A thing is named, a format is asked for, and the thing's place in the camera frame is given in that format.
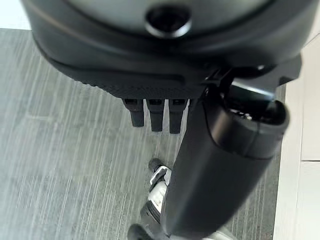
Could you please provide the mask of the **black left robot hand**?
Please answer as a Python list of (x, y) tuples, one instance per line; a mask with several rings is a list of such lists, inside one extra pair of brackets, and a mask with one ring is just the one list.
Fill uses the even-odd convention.
[(290, 122), (276, 90), (297, 79), (317, 0), (24, 0), (58, 71), (122, 100), (134, 127), (186, 132), (158, 159), (130, 240), (208, 239), (247, 199)]

